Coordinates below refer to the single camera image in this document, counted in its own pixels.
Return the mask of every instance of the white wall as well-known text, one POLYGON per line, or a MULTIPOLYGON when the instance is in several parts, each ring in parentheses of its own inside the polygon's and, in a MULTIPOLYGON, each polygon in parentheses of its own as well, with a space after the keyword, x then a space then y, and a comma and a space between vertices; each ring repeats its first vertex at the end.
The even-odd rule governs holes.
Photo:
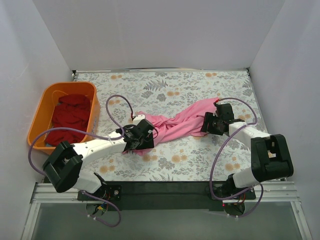
POLYGON ((320 239, 320 0, 286 0, 251 66, 270 133, 285 135, 293 180, 320 239))
POLYGON ((284 0, 33 0, 72 70, 243 69, 284 0))
POLYGON ((39 177, 27 133, 44 89, 71 72, 31 0, 0 0, 0 239, 20 239, 39 177))

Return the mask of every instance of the red cloth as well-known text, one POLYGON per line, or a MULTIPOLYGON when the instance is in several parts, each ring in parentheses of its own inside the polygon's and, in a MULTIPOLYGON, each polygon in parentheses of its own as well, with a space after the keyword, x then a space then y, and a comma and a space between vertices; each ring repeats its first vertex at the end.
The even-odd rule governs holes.
MULTIPOLYGON (((53 127, 67 127, 86 132, 90 117, 90 100, 81 94, 71 94, 60 97, 59 103, 53 111, 53 127)), ((51 146, 57 146, 62 141, 75 144, 81 142, 84 137, 82 133, 57 130, 50 132, 45 142, 51 146)))

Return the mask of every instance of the orange bin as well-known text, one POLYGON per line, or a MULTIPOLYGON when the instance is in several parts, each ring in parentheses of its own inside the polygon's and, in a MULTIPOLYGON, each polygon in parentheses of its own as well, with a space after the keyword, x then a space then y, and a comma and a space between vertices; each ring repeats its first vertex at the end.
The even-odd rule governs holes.
MULTIPOLYGON (((49 86, 42 95, 27 136, 29 145, 31 145, 31 143, 39 134, 53 127, 51 119, 55 106, 57 106, 59 103, 59 98, 70 94, 82 94, 90 99, 91 110, 86 131, 89 133, 96 132, 99 121, 100 105, 97 98, 97 89, 95 85, 86 81, 58 82, 49 86)), ((55 147, 46 146, 46 137, 47 135, 45 134, 39 138, 33 148, 46 154, 51 154, 55 147)), ((92 137, 85 135, 81 143, 90 140, 92 140, 92 137)))

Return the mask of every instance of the pink cloth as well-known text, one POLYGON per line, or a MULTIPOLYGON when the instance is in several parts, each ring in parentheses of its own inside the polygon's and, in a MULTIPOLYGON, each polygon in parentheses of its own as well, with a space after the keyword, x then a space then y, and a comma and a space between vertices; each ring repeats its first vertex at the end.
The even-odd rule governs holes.
MULTIPOLYGON (((178 113, 174 118, 167 118, 165 116, 153 116, 140 111, 138 114, 144 114, 146 119, 151 122, 158 130, 159 135, 153 130, 153 137, 156 137, 154 146, 158 143, 165 143, 186 136, 202 137, 206 135, 200 132, 204 123, 206 112, 214 113, 216 107, 214 102, 219 98, 203 99, 195 102, 187 109, 178 113)), ((140 156, 150 152, 152 149, 134 150, 140 156)))

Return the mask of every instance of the table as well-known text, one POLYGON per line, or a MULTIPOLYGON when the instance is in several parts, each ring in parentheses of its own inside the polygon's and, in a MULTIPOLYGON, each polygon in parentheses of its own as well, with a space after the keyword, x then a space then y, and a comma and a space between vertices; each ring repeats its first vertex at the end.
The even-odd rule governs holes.
MULTIPOLYGON (((87 81, 97 88, 100 117, 97 134, 106 136, 117 126, 106 113, 105 103, 113 94, 128 98, 135 112, 174 117, 191 104, 213 97, 236 97, 250 104, 258 116, 255 126, 266 131, 247 71, 120 71, 83 72, 75 81, 87 81)), ((232 101, 235 118, 248 123, 253 114, 244 104, 232 101)), ((121 98, 109 102, 112 116, 120 124, 131 124, 130 109, 121 98)), ((158 144, 149 154, 121 154, 93 161, 84 171, 97 172, 106 181, 207 181, 211 165, 226 136, 183 137, 158 144)), ((251 165, 249 149, 231 140, 220 155, 213 180, 251 165)))

